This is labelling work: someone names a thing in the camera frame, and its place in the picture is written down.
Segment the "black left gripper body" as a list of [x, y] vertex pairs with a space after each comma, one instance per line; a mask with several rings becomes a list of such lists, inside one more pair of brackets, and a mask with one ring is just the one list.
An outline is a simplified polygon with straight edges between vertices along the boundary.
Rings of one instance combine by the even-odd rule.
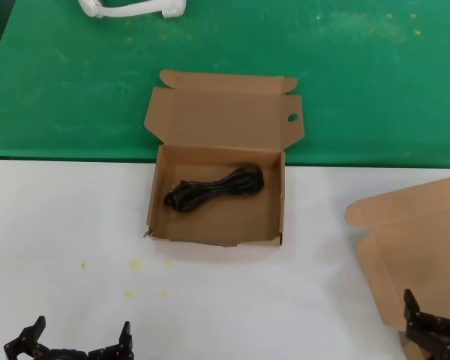
[[86, 352], [75, 349], [33, 349], [31, 356], [37, 360], [89, 360]]

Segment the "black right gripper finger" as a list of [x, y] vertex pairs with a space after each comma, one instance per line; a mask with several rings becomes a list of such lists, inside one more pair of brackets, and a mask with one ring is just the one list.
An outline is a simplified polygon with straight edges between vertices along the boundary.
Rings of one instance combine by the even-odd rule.
[[428, 334], [450, 337], [450, 319], [421, 312], [411, 289], [404, 290], [403, 300], [405, 303], [403, 315], [406, 319], [407, 331], [414, 328], [425, 331]]

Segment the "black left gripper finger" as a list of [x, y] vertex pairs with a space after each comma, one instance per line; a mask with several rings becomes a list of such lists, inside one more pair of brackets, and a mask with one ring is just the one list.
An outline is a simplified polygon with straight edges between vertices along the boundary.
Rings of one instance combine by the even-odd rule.
[[38, 340], [45, 327], [45, 316], [39, 316], [33, 325], [25, 327], [17, 338], [4, 345], [6, 359], [17, 360], [21, 354], [39, 359], [44, 354], [45, 347]]
[[90, 360], [134, 360], [131, 323], [124, 323], [116, 345], [96, 349], [88, 353]]

